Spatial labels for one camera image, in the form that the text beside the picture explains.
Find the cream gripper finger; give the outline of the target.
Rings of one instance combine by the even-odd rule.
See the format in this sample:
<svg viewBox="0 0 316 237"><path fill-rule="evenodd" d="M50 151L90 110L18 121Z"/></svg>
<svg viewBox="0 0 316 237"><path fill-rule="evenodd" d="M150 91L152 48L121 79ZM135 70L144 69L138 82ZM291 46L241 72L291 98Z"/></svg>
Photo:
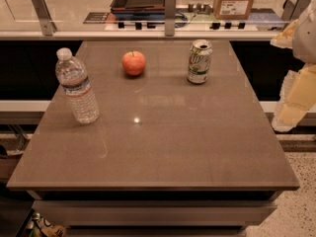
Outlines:
<svg viewBox="0 0 316 237"><path fill-rule="evenodd" d="M298 72L289 70L283 79L272 127L278 132L295 128L316 105L316 65L305 64Z"/></svg>
<svg viewBox="0 0 316 237"><path fill-rule="evenodd" d="M297 23L298 20L294 20L288 24L280 34L271 39L270 44L278 48L292 49L293 34Z"/></svg>

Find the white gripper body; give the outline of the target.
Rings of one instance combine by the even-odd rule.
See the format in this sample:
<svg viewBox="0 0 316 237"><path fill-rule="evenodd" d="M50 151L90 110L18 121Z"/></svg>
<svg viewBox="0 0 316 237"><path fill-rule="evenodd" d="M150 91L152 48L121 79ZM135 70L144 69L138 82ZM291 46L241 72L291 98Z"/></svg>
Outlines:
<svg viewBox="0 0 316 237"><path fill-rule="evenodd" d="M299 16L292 41L293 55L305 63L316 63L316 0Z"/></svg>

